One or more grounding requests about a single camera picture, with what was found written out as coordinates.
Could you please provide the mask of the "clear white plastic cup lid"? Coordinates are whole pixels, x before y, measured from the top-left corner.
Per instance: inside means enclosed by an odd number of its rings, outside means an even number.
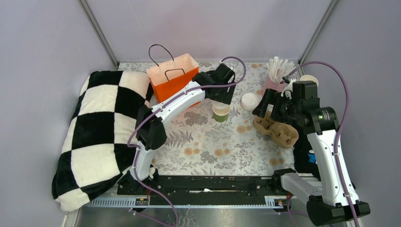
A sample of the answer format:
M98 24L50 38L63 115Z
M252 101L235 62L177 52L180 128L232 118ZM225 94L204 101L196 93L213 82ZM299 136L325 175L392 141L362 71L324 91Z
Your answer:
M229 110L230 109L230 105L228 105L228 104L224 104L224 103L214 101L214 100L212 100L211 103L212 103L212 107L215 110L226 110L226 109Z

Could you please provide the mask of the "green paper coffee cup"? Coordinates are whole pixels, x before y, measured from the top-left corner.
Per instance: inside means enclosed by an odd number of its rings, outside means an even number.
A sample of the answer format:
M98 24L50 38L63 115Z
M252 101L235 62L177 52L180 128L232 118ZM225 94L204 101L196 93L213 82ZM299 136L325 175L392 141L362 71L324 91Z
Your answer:
M216 106L212 107L213 111L213 119L217 122L224 122L228 118L228 114L230 112L231 106L226 106L224 108L217 108Z

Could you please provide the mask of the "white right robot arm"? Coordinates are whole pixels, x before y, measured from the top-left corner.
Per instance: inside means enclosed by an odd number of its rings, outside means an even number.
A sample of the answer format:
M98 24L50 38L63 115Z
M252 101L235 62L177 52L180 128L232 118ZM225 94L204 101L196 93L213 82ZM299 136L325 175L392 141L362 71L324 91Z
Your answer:
M331 107L321 107L318 87L313 81L296 81L290 96L267 89L253 114L263 117L272 105L271 119L302 128L317 160L321 189L317 189L292 170L274 173L274 193L289 192L306 205L307 214L316 226L353 220L370 214L368 203L359 199L349 178L340 144L340 124Z

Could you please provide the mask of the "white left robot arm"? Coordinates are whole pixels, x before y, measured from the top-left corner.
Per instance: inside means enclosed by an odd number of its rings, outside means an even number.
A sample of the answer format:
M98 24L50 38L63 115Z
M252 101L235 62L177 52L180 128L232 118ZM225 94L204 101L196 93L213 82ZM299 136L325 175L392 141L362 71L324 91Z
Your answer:
M152 107L144 105L139 109L135 130L127 142L129 148L136 149L133 164L128 171L132 177L128 187L133 193L142 194L146 190L145 179L149 176L154 153L167 140L167 124L204 99L229 105L237 83L235 72L220 63L215 70L197 73L187 85L167 100Z

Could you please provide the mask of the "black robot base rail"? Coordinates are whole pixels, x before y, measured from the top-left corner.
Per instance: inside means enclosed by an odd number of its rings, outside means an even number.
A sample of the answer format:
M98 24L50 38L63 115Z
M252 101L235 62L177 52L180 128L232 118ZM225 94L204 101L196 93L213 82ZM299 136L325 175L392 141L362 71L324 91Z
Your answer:
M117 182L118 195L136 197L136 205L176 207L267 207L287 205L290 193L271 177L161 175L143 184L131 176Z

